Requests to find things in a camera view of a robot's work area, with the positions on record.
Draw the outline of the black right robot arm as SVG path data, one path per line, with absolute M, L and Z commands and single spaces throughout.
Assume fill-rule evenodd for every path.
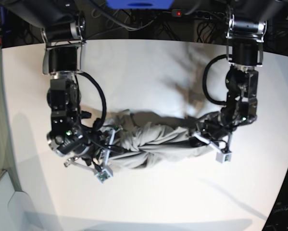
M 104 182 L 113 176 L 108 162 L 118 154 L 113 144 L 119 128 L 105 126 L 107 105 L 96 80 L 81 69 L 85 44 L 86 20 L 73 1 L 68 0 L 3 0 L 1 4 L 29 24 L 40 28 L 45 43 L 42 72 L 51 76 L 47 102 L 51 109 L 48 145 L 59 156 L 68 156 L 64 165 L 77 165 L 94 173 Z M 91 114 L 80 108 L 78 76 L 83 76 L 97 89 L 102 112 L 91 127 L 82 124 Z

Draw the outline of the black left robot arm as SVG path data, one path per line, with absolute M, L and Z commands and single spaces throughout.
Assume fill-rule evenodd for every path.
M 285 5 L 284 0 L 230 0 L 226 10 L 226 53 L 213 58 L 205 67 L 202 89 L 206 99 L 221 106 L 196 120 L 190 130 L 191 147 L 210 146 L 222 154 L 229 153 L 230 142 L 220 148 L 223 137 L 231 137 L 240 126 L 257 120 L 257 67 L 263 64 L 264 36 L 268 20 Z M 227 59 L 230 69 L 225 77 L 225 101 L 213 99 L 207 89 L 208 72 L 217 61 Z

